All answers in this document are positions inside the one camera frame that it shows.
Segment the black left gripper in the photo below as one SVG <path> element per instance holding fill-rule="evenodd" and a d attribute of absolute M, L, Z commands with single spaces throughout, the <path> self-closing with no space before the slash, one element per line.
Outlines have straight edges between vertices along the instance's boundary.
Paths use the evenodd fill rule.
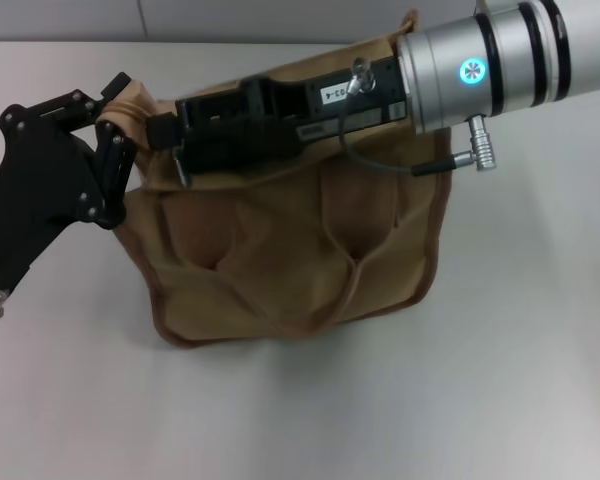
<path fill-rule="evenodd" d="M 103 229 L 114 229 L 126 218 L 135 142 L 110 121 L 95 126 L 94 152 L 66 132 L 93 125 L 129 83 L 120 72 L 100 99 L 77 89 L 29 107 L 13 104 L 1 114 L 1 291 L 15 290 L 44 250 L 78 220 L 78 210 L 81 221 Z"/>

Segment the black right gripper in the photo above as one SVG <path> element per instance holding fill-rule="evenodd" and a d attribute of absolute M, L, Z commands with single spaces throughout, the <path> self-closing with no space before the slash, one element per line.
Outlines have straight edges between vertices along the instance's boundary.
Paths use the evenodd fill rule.
<path fill-rule="evenodd" d="M 191 175 L 292 159 L 318 141 L 405 118 L 397 59 L 373 61 L 369 73 L 373 89 L 354 96 L 349 69 L 294 82 L 250 77 L 177 102 L 177 116 L 148 117 L 147 141 L 152 150 L 175 148 L 177 165 Z"/>

